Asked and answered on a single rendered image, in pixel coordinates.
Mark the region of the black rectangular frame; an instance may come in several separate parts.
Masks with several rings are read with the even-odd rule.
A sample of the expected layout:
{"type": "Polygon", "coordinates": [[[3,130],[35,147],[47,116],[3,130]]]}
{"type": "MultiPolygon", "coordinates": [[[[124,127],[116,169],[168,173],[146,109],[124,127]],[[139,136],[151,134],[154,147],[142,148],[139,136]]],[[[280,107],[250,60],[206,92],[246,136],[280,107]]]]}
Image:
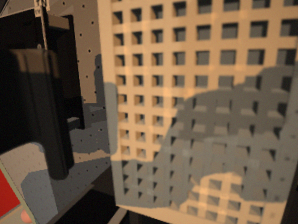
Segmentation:
{"type": "Polygon", "coordinates": [[[69,131],[84,130],[73,15],[48,14],[39,5],[0,16],[0,49],[38,48],[57,53],[69,131]]]}

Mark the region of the small cream label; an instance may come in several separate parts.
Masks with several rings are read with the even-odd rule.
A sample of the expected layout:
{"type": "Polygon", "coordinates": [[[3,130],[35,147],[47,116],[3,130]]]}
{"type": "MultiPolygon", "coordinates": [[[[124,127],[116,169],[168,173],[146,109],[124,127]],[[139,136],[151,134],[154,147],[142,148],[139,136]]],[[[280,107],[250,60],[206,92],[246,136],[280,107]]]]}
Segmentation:
{"type": "Polygon", "coordinates": [[[34,0],[34,5],[35,6],[45,6],[46,7],[46,11],[50,11],[50,7],[49,7],[49,0],[34,0]]]}

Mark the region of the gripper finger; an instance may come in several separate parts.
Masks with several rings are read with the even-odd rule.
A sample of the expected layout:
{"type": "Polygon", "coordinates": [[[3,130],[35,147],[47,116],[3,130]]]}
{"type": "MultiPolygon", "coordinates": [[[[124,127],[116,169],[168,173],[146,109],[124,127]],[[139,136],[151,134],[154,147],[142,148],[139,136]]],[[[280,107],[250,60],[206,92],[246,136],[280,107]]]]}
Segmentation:
{"type": "Polygon", "coordinates": [[[0,155],[37,142],[49,176],[74,166],[58,55],[45,49],[0,49],[0,155]]]}

